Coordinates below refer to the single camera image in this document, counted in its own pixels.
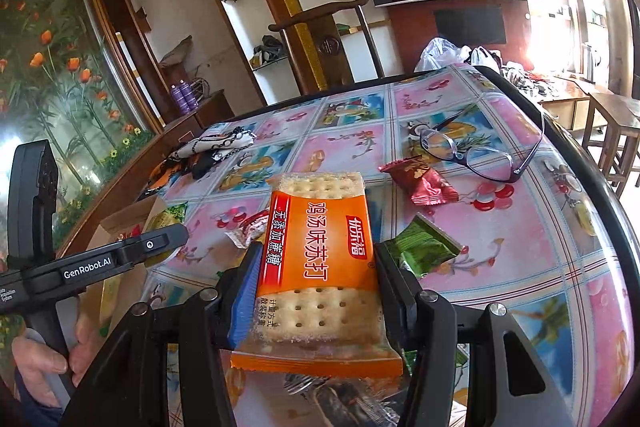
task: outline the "sleeve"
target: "sleeve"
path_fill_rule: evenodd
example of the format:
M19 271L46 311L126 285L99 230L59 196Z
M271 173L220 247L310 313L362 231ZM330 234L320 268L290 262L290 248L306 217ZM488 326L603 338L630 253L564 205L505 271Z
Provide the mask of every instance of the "sleeve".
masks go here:
M59 407L47 407L33 399L29 394L20 371L15 370L15 384L20 393L22 412L33 427L56 427L62 418L63 410Z

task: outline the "floral mural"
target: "floral mural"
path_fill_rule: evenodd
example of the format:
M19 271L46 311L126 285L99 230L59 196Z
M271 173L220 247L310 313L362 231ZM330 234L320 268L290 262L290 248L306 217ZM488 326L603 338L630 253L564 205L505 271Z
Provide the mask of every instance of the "floral mural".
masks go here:
M59 246L152 136L127 105L99 28L91 0L0 0L0 264L18 144L49 140L60 170Z

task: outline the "purple bottle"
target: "purple bottle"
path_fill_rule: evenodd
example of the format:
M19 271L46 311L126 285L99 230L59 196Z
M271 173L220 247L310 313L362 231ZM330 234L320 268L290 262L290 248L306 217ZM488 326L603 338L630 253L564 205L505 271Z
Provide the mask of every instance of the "purple bottle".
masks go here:
M192 111L197 109L198 100L196 100L196 97L193 94L193 89L191 89L191 84L189 84L188 82L185 82L184 80L181 80L180 84L178 84L178 87L180 88L180 92L184 96L184 99L187 101L187 105L189 106L189 109Z
M182 114L187 114L189 112L189 105L184 99L182 91L176 86L171 86L171 96L174 97L175 103L178 104L178 109L180 109L180 112Z

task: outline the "cardboard box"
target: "cardboard box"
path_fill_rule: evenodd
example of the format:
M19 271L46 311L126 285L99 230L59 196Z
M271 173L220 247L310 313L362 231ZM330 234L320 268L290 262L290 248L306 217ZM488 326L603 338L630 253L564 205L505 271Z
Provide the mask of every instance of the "cardboard box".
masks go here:
M129 234L136 225L146 230L150 220L166 208L166 203L158 196L126 206L100 222L87 250L118 241L121 234ZM99 325L103 336L111 333L129 307L140 299L145 279L146 268L139 264L120 275L92 284L82 294L82 310Z

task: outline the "patterned tablecloth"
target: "patterned tablecloth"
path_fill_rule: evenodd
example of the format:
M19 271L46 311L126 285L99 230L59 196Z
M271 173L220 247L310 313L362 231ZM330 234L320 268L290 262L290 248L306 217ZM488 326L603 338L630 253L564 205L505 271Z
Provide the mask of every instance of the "patterned tablecloth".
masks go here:
M554 377L576 425L597 425L632 372L631 315L606 230L555 148L543 140L513 185L487 182L453 163L435 164L461 196L442 206L413 206L378 171L421 152L420 126L437 124L476 101L475 109L449 126L459 147L526 150L539 136L506 96L468 66L211 127L207 134L241 125L257 139L204 178L194 181L188 174L163 189L169 204L188 203L191 237L174 260L151 272L143 299L177 304L214 283L239 254L225 232L269 204L270 176L359 171L374 240L394 237L422 212L468 245L468 255L442 265L422 286L461 305L504 303ZM170 368L176 363L170 353ZM232 369L227 380L240 427L322 425L303 398L282 391L282 375ZM181 425L177 374L168 385L172 423ZM456 390L464 393L465 387L462 375Z

